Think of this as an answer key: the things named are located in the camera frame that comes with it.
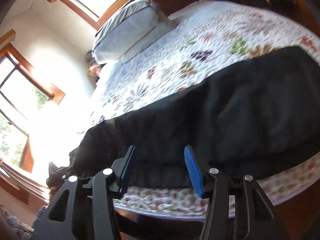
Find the brown floor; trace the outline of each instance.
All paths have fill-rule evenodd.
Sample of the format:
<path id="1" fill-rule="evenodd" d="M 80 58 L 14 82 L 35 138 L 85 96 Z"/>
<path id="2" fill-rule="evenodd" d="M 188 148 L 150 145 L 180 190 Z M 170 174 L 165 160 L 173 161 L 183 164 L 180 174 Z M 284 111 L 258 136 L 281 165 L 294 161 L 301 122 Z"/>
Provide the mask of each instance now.
<path id="1" fill-rule="evenodd" d="M 244 3 L 242 0 L 231 1 Z M 303 0 L 297 0 L 296 4 L 273 4 L 271 10 L 292 19 L 301 25 L 304 25 L 320 37 L 320 27 Z M 291 239 L 300 239 L 313 223 L 318 212 L 320 212 L 320 180 L 296 197 L 279 206 L 276 206 L 275 209 L 285 225 Z M 137 217 L 131 212 L 122 211 L 121 214 L 130 218 Z M 173 233 L 174 236 L 168 238 L 168 240 L 192 240 L 197 238 L 197 236 L 199 236 L 201 233 L 202 223 L 199 222 L 182 222 L 157 219 L 152 220 L 154 220 L 154 223 L 157 223 L 161 228 L 163 228 L 163 230 L 169 230 Z"/>

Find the wooden window frame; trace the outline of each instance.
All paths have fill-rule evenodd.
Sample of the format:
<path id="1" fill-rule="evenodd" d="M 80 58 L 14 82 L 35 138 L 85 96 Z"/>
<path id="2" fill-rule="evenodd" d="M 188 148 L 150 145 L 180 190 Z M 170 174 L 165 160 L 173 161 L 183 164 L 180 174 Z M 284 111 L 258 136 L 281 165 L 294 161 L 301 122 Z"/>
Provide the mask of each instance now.
<path id="1" fill-rule="evenodd" d="M 18 70 L 30 83 L 37 87 L 41 92 L 49 97 L 48 101 L 53 101 L 57 105 L 60 104 L 65 93 L 62 92 L 52 83 L 41 81 L 34 77 L 32 74 L 35 68 L 16 50 L 16 48 L 8 43 L 2 49 L 0 49 L 0 59 L 8 57 L 14 64 L 15 69 Z M 24 147 L 22 157 L 20 160 L 20 168 L 32 172 L 34 159 L 31 153 L 30 140 L 27 138 L 26 145 Z"/>
<path id="2" fill-rule="evenodd" d="M 70 9 L 72 9 L 76 14 L 78 14 L 82 19 L 88 22 L 93 28 L 99 30 L 105 22 L 122 6 L 127 4 L 130 0 L 117 0 L 115 1 L 99 18 L 98 22 L 95 22 L 89 15 L 87 15 L 83 10 L 81 10 L 77 5 L 75 5 L 70 0 L 60 0 L 65 5 L 67 5 Z"/>

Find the pillow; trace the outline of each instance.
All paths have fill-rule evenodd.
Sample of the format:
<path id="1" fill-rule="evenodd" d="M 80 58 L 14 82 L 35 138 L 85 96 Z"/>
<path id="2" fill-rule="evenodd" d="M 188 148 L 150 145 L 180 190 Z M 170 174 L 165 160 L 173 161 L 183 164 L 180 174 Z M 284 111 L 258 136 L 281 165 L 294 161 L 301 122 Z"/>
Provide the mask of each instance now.
<path id="1" fill-rule="evenodd" d="M 169 20 L 163 12 L 159 13 L 159 19 L 160 21 L 156 27 L 149 31 L 142 39 L 135 43 L 119 58 L 119 61 L 122 64 L 133 59 L 136 55 L 150 47 L 153 43 L 155 43 L 168 32 L 172 31 L 179 24 L 176 21 Z"/>
<path id="2" fill-rule="evenodd" d="M 103 26 L 93 46 L 97 63 L 119 59 L 159 22 L 159 7 L 150 0 L 135 0 L 117 11 Z"/>

